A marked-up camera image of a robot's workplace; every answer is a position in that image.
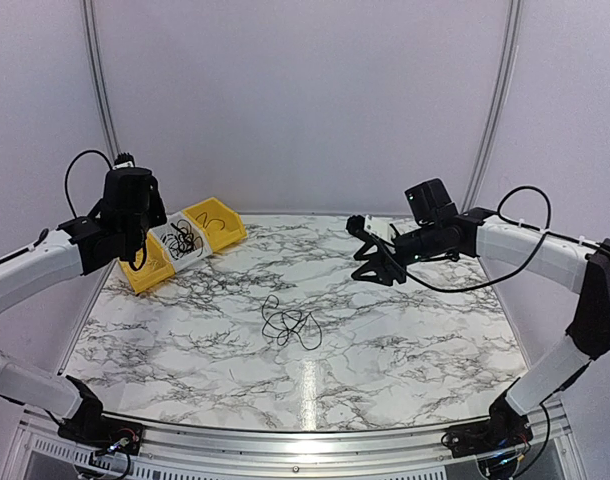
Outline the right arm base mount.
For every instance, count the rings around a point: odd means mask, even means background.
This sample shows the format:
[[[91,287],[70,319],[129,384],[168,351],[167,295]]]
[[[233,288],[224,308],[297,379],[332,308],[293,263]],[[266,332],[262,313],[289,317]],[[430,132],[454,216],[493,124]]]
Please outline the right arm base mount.
[[[486,420],[449,427],[441,438],[441,444],[454,458],[461,458],[526,445],[532,439],[526,416],[493,413]]]

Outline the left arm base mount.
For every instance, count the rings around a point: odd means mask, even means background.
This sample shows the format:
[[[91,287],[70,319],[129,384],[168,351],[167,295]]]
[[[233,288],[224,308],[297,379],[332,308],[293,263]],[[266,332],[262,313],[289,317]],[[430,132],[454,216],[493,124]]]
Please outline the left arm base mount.
[[[57,433],[61,438],[94,447],[96,455],[115,452],[136,455],[143,440],[144,425],[86,412],[63,419]]]

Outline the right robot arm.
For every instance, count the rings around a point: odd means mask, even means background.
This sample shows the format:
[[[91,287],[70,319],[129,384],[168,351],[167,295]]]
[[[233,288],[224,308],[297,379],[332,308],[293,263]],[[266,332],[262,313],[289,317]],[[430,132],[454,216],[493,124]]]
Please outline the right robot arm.
[[[537,227],[510,219],[500,207],[459,211],[438,178],[409,188],[405,196],[417,225],[407,233],[371,215],[348,218],[347,232],[363,243],[354,255],[361,265],[352,279],[384,286],[411,280],[428,287],[409,266],[467,256],[513,266],[513,271],[484,282],[485,287],[530,272],[578,297],[562,339],[490,406],[480,438],[500,448],[518,433],[533,408],[571,386],[610,352],[610,239],[573,238],[552,231],[549,224]]]

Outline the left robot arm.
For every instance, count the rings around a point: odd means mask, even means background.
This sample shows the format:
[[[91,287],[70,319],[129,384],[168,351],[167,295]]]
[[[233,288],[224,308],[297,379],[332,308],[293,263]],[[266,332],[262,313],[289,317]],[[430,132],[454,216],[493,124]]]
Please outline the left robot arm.
[[[110,170],[101,199],[86,216],[45,230],[39,239],[0,259],[0,314],[56,284],[89,275],[119,259],[144,267],[148,231],[166,222],[151,170]],[[0,351],[0,397],[71,421],[91,445],[110,438],[102,403],[81,381],[49,373]]]

